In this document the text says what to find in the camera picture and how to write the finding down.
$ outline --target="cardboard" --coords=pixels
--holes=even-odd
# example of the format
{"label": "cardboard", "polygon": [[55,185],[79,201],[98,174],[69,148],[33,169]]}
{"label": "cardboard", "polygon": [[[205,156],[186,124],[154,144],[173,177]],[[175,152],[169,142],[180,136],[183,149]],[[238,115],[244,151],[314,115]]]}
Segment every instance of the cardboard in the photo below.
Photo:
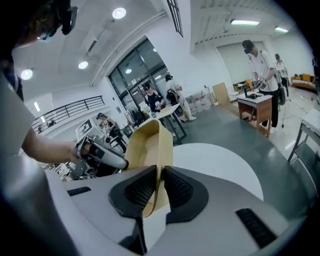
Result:
{"label": "cardboard", "polygon": [[156,165],[157,170],[155,192],[143,210],[143,217],[148,217],[153,211],[169,204],[161,172],[165,166],[173,165],[173,151],[172,134],[159,120],[151,120],[139,127],[130,138],[124,157],[128,160],[129,166],[123,171],[129,172],[151,165]]}

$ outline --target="black vent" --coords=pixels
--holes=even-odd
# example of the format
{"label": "black vent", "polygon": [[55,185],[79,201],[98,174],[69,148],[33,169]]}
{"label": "black vent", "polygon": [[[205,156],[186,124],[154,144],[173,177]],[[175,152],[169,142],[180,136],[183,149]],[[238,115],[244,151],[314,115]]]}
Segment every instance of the black vent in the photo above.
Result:
{"label": "black vent", "polygon": [[191,199],[194,188],[185,180],[171,171],[164,171],[163,179],[171,209],[180,207]]}
{"label": "black vent", "polygon": [[156,189],[157,169],[135,180],[124,189],[125,197],[136,206],[144,209]]}
{"label": "black vent", "polygon": [[277,238],[251,209],[240,209],[235,213],[260,248],[267,246]]}

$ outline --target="window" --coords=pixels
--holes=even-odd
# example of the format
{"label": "window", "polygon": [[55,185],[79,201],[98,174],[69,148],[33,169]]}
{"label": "window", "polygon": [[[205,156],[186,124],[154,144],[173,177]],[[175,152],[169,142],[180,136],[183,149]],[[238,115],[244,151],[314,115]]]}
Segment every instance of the window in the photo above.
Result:
{"label": "window", "polygon": [[115,69],[111,73],[110,78],[115,86],[115,89],[118,91],[118,94],[121,94],[122,92],[124,92],[126,90],[126,85],[125,85],[123,79],[121,78],[117,69]]}
{"label": "window", "polygon": [[181,25],[181,17],[180,17],[180,11],[178,8],[178,3],[176,0],[166,0],[168,3],[171,16],[173,18],[173,23],[175,27],[175,31],[177,31],[182,37],[184,37],[182,32],[182,25]]}
{"label": "window", "polygon": [[142,59],[136,51],[130,53],[119,65],[121,74],[123,75],[128,86],[136,84],[142,79],[147,72]]}
{"label": "window", "polygon": [[137,48],[137,50],[140,53],[141,57],[143,58],[144,63],[147,65],[149,69],[152,69],[156,65],[163,63],[157,50],[150,43],[150,41],[144,42],[142,45],[140,45]]}

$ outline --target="ceiling light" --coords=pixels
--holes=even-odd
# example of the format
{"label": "ceiling light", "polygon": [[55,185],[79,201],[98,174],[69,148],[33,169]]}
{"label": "ceiling light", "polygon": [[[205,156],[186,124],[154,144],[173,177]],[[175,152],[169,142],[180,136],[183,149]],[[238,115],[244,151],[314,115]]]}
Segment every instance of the ceiling light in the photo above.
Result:
{"label": "ceiling light", "polygon": [[122,19],[124,16],[126,16],[126,9],[124,8],[117,8],[112,12],[112,17],[115,19]]}
{"label": "ceiling light", "polygon": [[252,25],[252,26],[256,26],[256,25],[259,24],[259,21],[233,19],[233,20],[231,20],[231,24],[232,25]]}
{"label": "ceiling light", "polygon": [[33,105],[35,106],[36,111],[40,112],[40,108],[39,108],[39,106],[38,106],[38,103],[35,102],[35,103],[33,103]]}
{"label": "ceiling light", "polygon": [[88,62],[81,61],[78,65],[79,69],[84,70],[86,67],[88,67]]}
{"label": "ceiling light", "polygon": [[279,26],[277,26],[274,30],[281,31],[281,32],[284,32],[284,33],[287,33],[289,31],[288,29],[285,29],[285,28],[282,28],[282,27],[279,27]]}
{"label": "ceiling light", "polygon": [[21,78],[23,80],[29,80],[33,75],[33,72],[31,69],[25,69],[24,71],[22,71],[21,73]]}

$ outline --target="black rubber pad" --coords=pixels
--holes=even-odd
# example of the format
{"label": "black rubber pad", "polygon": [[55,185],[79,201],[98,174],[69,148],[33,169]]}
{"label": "black rubber pad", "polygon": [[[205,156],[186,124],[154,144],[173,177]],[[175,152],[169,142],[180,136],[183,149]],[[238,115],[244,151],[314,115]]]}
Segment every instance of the black rubber pad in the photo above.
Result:
{"label": "black rubber pad", "polygon": [[68,190],[68,194],[70,197],[73,197],[75,195],[79,195],[79,194],[82,194],[82,193],[85,193],[85,192],[88,192],[90,191],[91,188],[90,187],[87,187],[87,186],[83,186],[83,187],[79,187],[79,188],[75,188],[75,189],[70,189]]}
{"label": "black rubber pad", "polygon": [[276,240],[276,235],[270,231],[251,209],[244,208],[237,210],[235,213],[260,248]]}

